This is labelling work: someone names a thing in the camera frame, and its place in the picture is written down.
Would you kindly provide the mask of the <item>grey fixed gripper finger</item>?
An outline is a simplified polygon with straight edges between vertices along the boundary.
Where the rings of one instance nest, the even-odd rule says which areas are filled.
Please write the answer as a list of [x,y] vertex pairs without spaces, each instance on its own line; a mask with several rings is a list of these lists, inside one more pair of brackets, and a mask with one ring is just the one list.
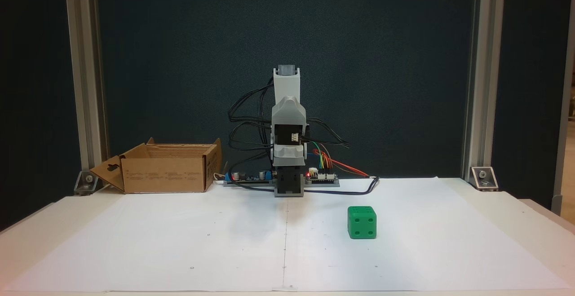
[[306,125],[306,110],[296,97],[283,97],[272,108],[272,125]]

